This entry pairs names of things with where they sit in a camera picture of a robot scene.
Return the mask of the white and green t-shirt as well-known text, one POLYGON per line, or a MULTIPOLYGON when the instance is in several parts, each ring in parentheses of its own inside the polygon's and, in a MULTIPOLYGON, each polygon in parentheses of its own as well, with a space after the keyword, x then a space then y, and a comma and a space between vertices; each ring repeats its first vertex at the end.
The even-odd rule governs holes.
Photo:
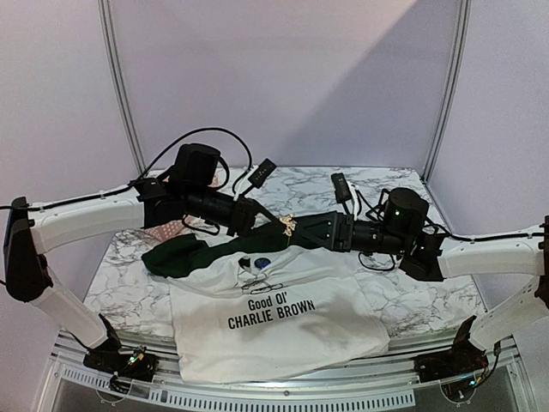
POLYGON ((183 380, 282 379, 384 354, 389 334, 361 289, 352 253, 298 237, 169 239, 142 256, 168 281, 183 380), (271 263, 254 266, 257 258, 271 263))

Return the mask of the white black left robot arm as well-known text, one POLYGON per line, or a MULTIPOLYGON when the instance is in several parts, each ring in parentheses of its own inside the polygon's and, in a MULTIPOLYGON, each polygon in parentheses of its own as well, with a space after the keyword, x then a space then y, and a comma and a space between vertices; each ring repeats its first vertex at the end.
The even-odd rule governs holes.
POLYGON ((16 198, 9 206, 3 244, 5 287, 17 301, 29 303, 53 318, 85 348, 83 363, 116 378, 150 382, 159 359, 144 347, 125 352, 106 317, 90 310, 51 272, 52 251, 109 233, 158 227, 186 215, 245 235, 256 216, 276 227, 278 219, 258 201, 229 196, 208 185, 181 186, 171 180, 137 179, 130 185, 58 203, 27 203, 16 198))

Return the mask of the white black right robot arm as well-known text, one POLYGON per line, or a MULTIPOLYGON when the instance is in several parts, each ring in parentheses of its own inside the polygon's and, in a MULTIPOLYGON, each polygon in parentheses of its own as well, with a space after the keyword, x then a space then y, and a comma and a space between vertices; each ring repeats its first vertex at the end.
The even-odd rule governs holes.
POLYGON ((523 276, 524 282, 488 312, 465 320, 450 348, 414 360, 422 382, 479 371, 478 378, 466 381, 468 388, 475 388, 493 370, 487 353, 497 352, 505 337, 548 315, 548 227, 468 239, 445 231, 428 233, 424 221, 403 211, 387 214, 380 221, 330 212, 299 217, 294 231, 331 251, 396 255, 400 270, 418 282, 471 276, 484 288, 497 280, 523 276))

